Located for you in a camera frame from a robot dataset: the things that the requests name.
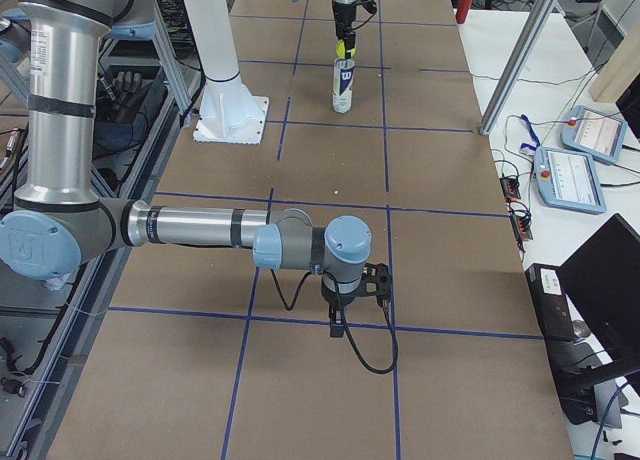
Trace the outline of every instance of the white table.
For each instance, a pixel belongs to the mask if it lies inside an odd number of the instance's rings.
[[[498,12],[472,10],[467,21],[460,26],[460,34],[465,48],[469,69],[472,74],[498,78],[511,54],[520,31],[526,21],[527,13]],[[559,14],[553,14],[520,78],[528,80],[542,80],[547,82],[563,82],[568,79],[581,77],[591,71],[591,64],[583,53],[571,30]],[[588,75],[585,80],[589,83],[595,79]],[[496,80],[474,78],[474,87],[480,108],[484,111],[497,85]],[[563,85],[548,85],[525,83],[519,81],[505,109],[500,115],[496,127],[490,135],[492,148],[504,153],[505,158],[518,167],[520,173],[530,171],[530,164],[513,154],[505,151],[518,152],[520,143],[529,138],[523,123],[518,119],[505,121],[510,115],[526,114],[532,122],[540,123],[551,120],[564,119],[571,98],[577,94],[584,82],[580,80],[564,83]],[[594,107],[597,110],[614,113],[617,108],[613,104],[595,103],[588,92],[588,87],[579,96],[577,105]],[[544,145],[560,147],[560,125],[548,124],[535,126],[534,130]],[[639,143],[631,131],[627,132],[625,144],[639,147]],[[501,158],[495,152],[495,158]],[[640,169],[640,153],[623,150],[620,156],[621,165]],[[496,164],[498,171],[502,165]],[[626,183],[638,180],[638,177],[612,166],[596,164],[601,183]],[[513,173],[512,167],[505,165],[505,174]],[[523,267],[526,269],[532,263],[562,264],[585,240],[587,240],[613,213],[620,213],[637,231],[640,231],[640,186],[605,189],[607,212],[602,215],[570,212],[545,206],[537,192],[535,185],[529,188],[528,175],[520,177],[520,190],[523,201],[532,212],[532,232],[534,240],[525,243],[526,254]],[[575,309],[572,316],[577,316]],[[594,351],[601,350],[597,340],[590,338]],[[603,361],[610,359],[601,355]],[[640,410],[640,399],[631,388],[624,391],[630,398],[630,410]],[[580,455],[590,455],[597,425],[588,423],[573,426],[567,422],[574,452]],[[617,447],[609,443],[600,443],[598,457],[612,459],[615,452],[625,452],[640,456],[640,419],[623,416],[622,431],[616,430],[609,435],[611,440],[623,439]]]

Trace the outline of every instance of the white bottle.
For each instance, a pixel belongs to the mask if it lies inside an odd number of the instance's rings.
[[[333,64],[333,109],[338,113],[351,110],[353,71],[356,62],[352,58],[336,58]]]

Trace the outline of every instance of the power cord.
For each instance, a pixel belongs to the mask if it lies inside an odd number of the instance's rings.
[[[347,334],[347,339],[349,339],[349,343],[351,344],[353,353],[356,354],[356,357],[358,357],[358,360],[360,361],[362,366],[367,370],[369,370],[371,373],[375,373],[377,375],[386,375],[387,373],[395,370],[395,368],[398,365],[398,339],[396,338],[396,330],[391,324],[391,319],[389,316],[389,302],[383,303],[381,308],[384,314],[385,323],[387,324],[387,329],[389,330],[389,334],[391,335],[391,351],[392,351],[391,365],[389,365],[387,368],[375,368],[371,366],[364,359],[364,357],[362,356],[362,353],[360,353],[360,349],[358,348],[358,345],[356,344],[355,339],[353,338],[353,335],[351,334],[351,329],[349,328],[349,322],[347,320],[347,315],[345,313],[344,304],[342,303],[342,294],[340,293],[340,286],[338,284],[338,280],[329,272],[324,272],[324,274],[333,282],[336,302],[338,305],[338,310],[340,310],[340,316],[342,317],[342,324],[344,326],[344,331]]]
[[[282,293],[282,289],[280,288],[280,283],[278,282],[278,277],[276,276],[276,272],[274,270],[270,270],[270,271],[271,271],[271,276],[273,278],[276,290],[278,292],[278,296],[280,297],[280,301],[284,305],[284,308],[285,308],[286,311],[288,311],[288,312],[292,311],[296,306],[296,303],[297,303],[298,298],[300,296],[300,292],[302,291],[302,287],[304,286],[304,284],[307,281],[307,279],[311,276],[311,272],[306,272],[302,276],[302,278],[300,279],[300,282],[298,282],[298,286],[296,287],[296,292],[295,292],[295,294],[293,296],[293,299],[291,300],[291,303],[288,303],[286,301],[286,299],[284,298],[284,294]],[[375,373],[377,375],[385,375],[385,374],[395,370],[395,368],[398,365],[398,340],[396,338],[395,328],[391,324],[391,318],[390,318],[390,314],[389,314],[389,302],[383,303],[380,306],[380,308],[382,309],[382,312],[384,314],[385,323],[387,324],[387,329],[389,330],[389,334],[391,335],[392,360],[391,360],[391,364],[388,367],[386,367],[386,368],[376,368],[376,367],[373,367],[371,364],[369,364],[365,360],[364,356],[360,352],[360,349],[358,348],[358,344],[356,343],[355,339],[353,338],[353,334],[351,333],[351,328],[349,326],[349,321],[347,320],[347,315],[346,315],[346,312],[345,312],[344,303],[342,301],[342,294],[340,293],[340,287],[339,287],[339,284],[338,284],[338,280],[336,279],[335,276],[333,276],[329,272],[325,271],[324,275],[326,275],[333,282],[334,289],[335,289],[334,293],[335,293],[335,296],[336,296],[336,305],[338,305],[338,310],[340,311],[340,316],[341,316],[341,319],[342,319],[342,325],[344,326],[344,331],[347,334],[347,339],[349,340],[349,344],[351,345],[351,349],[353,350],[353,353],[355,353],[356,357],[358,358],[358,360],[360,361],[362,366],[364,368],[366,368],[368,371],[370,371],[371,373]]]
[[[611,398],[609,399],[609,403],[607,403],[607,408],[604,409],[604,413],[602,414],[602,418],[600,419],[600,427],[598,428],[598,433],[596,434],[596,438],[593,442],[593,450],[591,450],[590,460],[595,460],[596,458],[596,450],[598,449],[598,442],[600,441],[600,436],[602,435],[602,431],[604,430],[604,424],[606,423],[607,416],[609,415],[609,410],[611,410],[611,406],[613,405],[614,400],[618,398],[618,395],[620,395],[620,393],[622,393],[622,390],[624,390],[624,388],[627,387],[628,385],[629,385],[629,382],[623,383],[618,388],[616,388],[616,391],[613,392],[613,395],[611,395]]]

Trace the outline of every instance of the black cable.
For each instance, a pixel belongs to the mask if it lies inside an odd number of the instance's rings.
[[[600,184],[602,188],[632,187],[634,185],[640,185],[640,180],[638,180],[637,182],[629,182],[629,183],[601,183]]]
[[[133,4],[135,3],[135,1],[136,0],[127,0],[127,4],[124,6],[122,11],[118,15],[113,17],[113,23],[118,23],[124,17],[129,15],[129,13],[131,12],[131,9],[133,8]]]
[[[280,301],[284,305],[284,309],[287,312],[292,311],[296,306],[296,302],[298,301],[298,297],[300,296],[300,292],[302,291],[302,287],[304,286],[304,282],[306,282],[307,278],[309,278],[311,276],[311,272],[305,273],[302,276],[302,278],[300,279],[300,282],[298,283],[298,286],[296,287],[296,293],[293,295],[293,300],[291,300],[291,304],[288,304],[287,301],[284,298],[284,294],[282,293],[282,289],[280,288],[280,282],[278,282],[278,277],[276,276],[276,272],[273,269],[270,269],[270,272],[271,272],[271,277],[273,278],[273,283],[275,284],[276,290],[278,291],[278,296],[280,297]]]
[[[607,35],[607,37],[602,42],[602,45],[600,45],[600,50],[598,50],[598,53],[596,54],[595,58],[593,59],[593,63],[596,63],[598,61],[598,58],[600,58],[600,55],[602,54],[602,51],[604,50],[604,46],[607,44],[607,42],[613,36],[613,34],[618,31],[618,25],[620,25],[620,22],[622,21],[624,16],[627,14],[627,12],[631,9],[631,7],[633,6],[634,3],[636,3],[636,0],[631,0],[631,3],[622,12],[620,17],[618,18],[618,21],[615,23],[615,25],[611,29],[611,32],[609,32],[609,35]]]
[[[620,409],[620,413],[622,413],[623,415],[630,415],[632,417],[640,417],[640,413],[631,412],[631,411],[627,410],[626,408],[621,408]]]
[[[369,370],[371,373],[375,373],[377,375],[385,375],[385,374],[395,370],[395,368],[398,365],[398,340],[396,338],[395,328],[393,328],[393,325],[391,325],[391,320],[389,318],[389,304],[386,303],[386,304],[384,304],[382,306],[382,312],[384,314],[384,319],[385,319],[385,322],[387,324],[387,329],[389,330],[389,334],[391,335],[392,360],[391,360],[391,365],[389,365],[387,368],[380,369],[380,368],[372,367],[364,359],[364,357],[362,356],[362,353],[360,353],[360,349],[358,348],[358,345],[356,344],[356,341],[353,338],[353,335],[351,334],[351,329],[349,328],[349,322],[347,321],[347,316],[346,316],[346,313],[345,313],[344,304],[342,303],[342,295],[340,294],[340,286],[338,284],[338,280],[336,279],[336,277],[334,277],[329,272],[324,272],[324,274],[331,281],[333,281],[333,286],[334,286],[334,289],[335,289],[334,293],[335,293],[335,296],[336,296],[336,302],[337,302],[337,305],[338,305],[338,309],[340,310],[340,316],[342,317],[341,319],[342,319],[342,324],[344,326],[344,331],[347,334],[347,339],[349,340],[349,343],[351,344],[351,348],[353,350],[353,353],[356,354],[356,357],[358,357],[358,360],[360,361],[362,366],[364,368],[366,368],[367,370]]]
[[[367,23],[369,23],[369,22],[371,21],[371,19],[372,19],[373,17],[375,17],[375,16],[376,16],[376,14],[375,14],[375,13],[372,13],[372,14],[371,14],[371,16],[369,16],[369,18],[367,18],[364,22],[362,22],[362,23],[361,23],[360,25],[358,25],[357,27],[353,27],[353,28],[351,29],[351,31],[352,31],[352,32],[355,32],[356,30],[358,30],[358,29],[360,29],[360,28],[364,27],[364,26],[365,26]]]
[[[597,354],[599,354],[599,353],[603,353],[603,352],[606,352],[606,350],[605,350],[605,349],[598,350],[597,352],[593,352],[593,353],[590,353],[589,355],[587,355],[587,356],[585,356],[585,357],[582,357],[582,358],[581,358],[580,360],[578,360],[577,362],[569,363],[568,365],[563,365],[563,366],[561,366],[560,368],[569,368],[569,367],[573,367],[573,366],[575,366],[575,365],[578,365],[578,364],[580,364],[580,363],[584,362],[587,358],[591,358],[591,357],[593,357],[594,355],[597,355]]]

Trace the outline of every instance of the black monitor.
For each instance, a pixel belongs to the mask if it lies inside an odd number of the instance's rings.
[[[613,215],[557,271],[560,284],[613,363],[574,386],[626,375],[640,395],[640,235]]]

